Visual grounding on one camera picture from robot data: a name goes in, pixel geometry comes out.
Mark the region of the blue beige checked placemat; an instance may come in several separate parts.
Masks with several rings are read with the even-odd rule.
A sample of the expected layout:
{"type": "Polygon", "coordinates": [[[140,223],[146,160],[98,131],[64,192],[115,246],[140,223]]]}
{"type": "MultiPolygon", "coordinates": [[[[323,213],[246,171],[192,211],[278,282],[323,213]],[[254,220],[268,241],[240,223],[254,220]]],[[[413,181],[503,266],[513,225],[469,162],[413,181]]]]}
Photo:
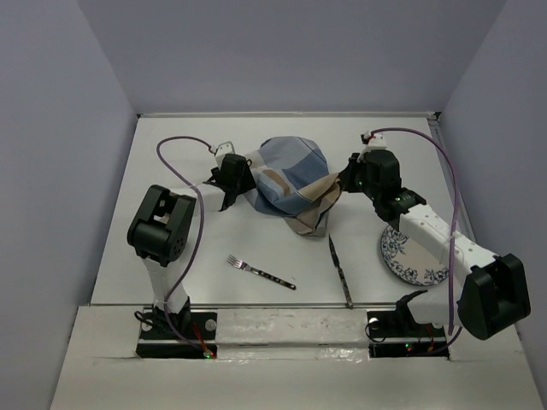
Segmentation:
{"type": "Polygon", "coordinates": [[[299,236],[324,237],[341,180],[312,140],[274,137],[246,155],[256,187],[244,194],[255,211],[282,218],[299,236]]]}

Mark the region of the silver fork patterned handle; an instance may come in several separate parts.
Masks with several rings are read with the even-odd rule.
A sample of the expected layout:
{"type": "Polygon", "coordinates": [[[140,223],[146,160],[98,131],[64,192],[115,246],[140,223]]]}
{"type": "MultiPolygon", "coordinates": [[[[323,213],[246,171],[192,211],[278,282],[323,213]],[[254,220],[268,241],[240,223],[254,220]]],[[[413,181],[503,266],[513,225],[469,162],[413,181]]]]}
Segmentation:
{"type": "Polygon", "coordinates": [[[283,286],[289,290],[296,290],[297,287],[296,285],[290,283],[290,282],[287,282],[285,281],[284,279],[282,278],[278,278],[268,272],[265,272],[263,270],[260,270],[260,269],[257,269],[251,265],[249,265],[248,263],[246,263],[245,261],[243,260],[240,260],[238,258],[236,258],[235,256],[233,255],[229,255],[227,258],[226,258],[226,262],[238,269],[238,270],[241,270],[241,271],[244,271],[244,272],[250,272],[250,273],[253,273],[255,274],[256,276],[258,277],[261,277],[261,278],[265,278],[266,280],[270,281],[270,282],[274,282],[280,286],[283,286]]]}

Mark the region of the silver knife patterned handle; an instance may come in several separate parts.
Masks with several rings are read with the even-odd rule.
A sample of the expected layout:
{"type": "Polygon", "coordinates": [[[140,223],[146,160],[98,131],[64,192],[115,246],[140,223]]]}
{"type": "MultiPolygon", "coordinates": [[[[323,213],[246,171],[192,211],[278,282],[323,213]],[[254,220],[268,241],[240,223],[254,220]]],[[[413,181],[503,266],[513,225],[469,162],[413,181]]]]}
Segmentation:
{"type": "Polygon", "coordinates": [[[344,275],[344,270],[341,267],[341,264],[340,264],[340,261],[339,261],[339,258],[338,258],[338,254],[336,252],[334,242],[333,242],[331,236],[328,236],[328,245],[329,245],[329,250],[330,250],[331,257],[332,257],[333,265],[337,270],[338,277],[339,277],[339,280],[340,280],[340,283],[342,285],[342,289],[343,289],[343,292],[344,292],[345,306],[348,309],[353,309],[354,308],[354,303],[353,303],[351,295],[350,295],[350,288],[349,288],[349,285],[347,284],[347,280],[346,280],[345,275],[344,275]]]}

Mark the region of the blue floral ceramic plate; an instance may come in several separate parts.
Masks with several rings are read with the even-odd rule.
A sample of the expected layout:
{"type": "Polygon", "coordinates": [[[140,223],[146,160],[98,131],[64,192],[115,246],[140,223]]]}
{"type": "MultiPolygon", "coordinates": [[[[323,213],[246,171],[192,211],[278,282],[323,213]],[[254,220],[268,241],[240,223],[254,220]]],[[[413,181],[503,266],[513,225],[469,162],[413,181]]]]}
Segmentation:
{"type": "Polygon", "coordinates": [[[381,234],[379,251],[387,268],[406,284],[429,287],[448,278],[447,267],[391,226],[381,234]]]}

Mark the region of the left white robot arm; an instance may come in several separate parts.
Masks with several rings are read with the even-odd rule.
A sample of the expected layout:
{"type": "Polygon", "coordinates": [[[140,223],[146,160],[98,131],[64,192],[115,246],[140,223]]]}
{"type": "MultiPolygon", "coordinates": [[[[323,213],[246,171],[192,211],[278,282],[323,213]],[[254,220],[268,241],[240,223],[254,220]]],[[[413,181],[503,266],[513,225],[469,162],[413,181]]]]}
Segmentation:
{"type": "Polygon", "coordinates": [[[228,153],[201,184],[179,191],[153,184],[129,226],[127,242],[144,263],[154,293],[151,324],[170,337],[184,335],[191,322],[182,281],[196,259],[204,216],[230,208],[256,187],[250,165],[250,159],[228,153]]]}

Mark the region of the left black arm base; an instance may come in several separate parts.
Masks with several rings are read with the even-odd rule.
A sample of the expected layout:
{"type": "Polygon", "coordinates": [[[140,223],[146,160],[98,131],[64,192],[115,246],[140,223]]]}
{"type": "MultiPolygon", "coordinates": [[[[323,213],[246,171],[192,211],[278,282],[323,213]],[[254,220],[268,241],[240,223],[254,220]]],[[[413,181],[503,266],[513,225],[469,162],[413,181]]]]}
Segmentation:
{"type": "Polygon", "coordinates": [[[168,325],[162,312],[144,308],[133,313],[139,322],[135,354],[141,359],[213,360],[217,356],[215,311],[197,311],[179,333],[168,325]]]}

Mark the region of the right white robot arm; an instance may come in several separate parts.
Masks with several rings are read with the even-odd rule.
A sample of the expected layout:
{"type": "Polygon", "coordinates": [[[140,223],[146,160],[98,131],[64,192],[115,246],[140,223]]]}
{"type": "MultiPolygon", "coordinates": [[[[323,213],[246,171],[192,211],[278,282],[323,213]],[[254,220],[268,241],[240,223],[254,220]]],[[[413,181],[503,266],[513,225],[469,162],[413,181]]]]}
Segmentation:
{"type": "Polygon", "coordinates": [[[381,220],[449,270],[447,302],[430,302],[422,290],[397,301],[393,324],[400,333],[412,335],[424,324],[456,325],[486,340],[530,314],[522,261],[453,231],[422,196],[403,187],[392,152],[354,153],[339,177],[344,191],[363,193],[381,220]]]}

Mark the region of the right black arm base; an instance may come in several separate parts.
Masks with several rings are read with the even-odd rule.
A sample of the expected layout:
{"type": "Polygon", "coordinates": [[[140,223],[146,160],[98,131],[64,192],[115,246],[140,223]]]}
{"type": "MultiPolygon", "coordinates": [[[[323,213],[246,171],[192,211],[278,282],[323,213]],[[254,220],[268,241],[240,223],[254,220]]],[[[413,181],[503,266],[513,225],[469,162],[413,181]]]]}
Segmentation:
{"type": "Polygon", "coordinates": [[[395,311],[367,312],[365,336],[371,359],[448,357],[444,329],[431,324],[408,325],[395,320],[395,311]]]}

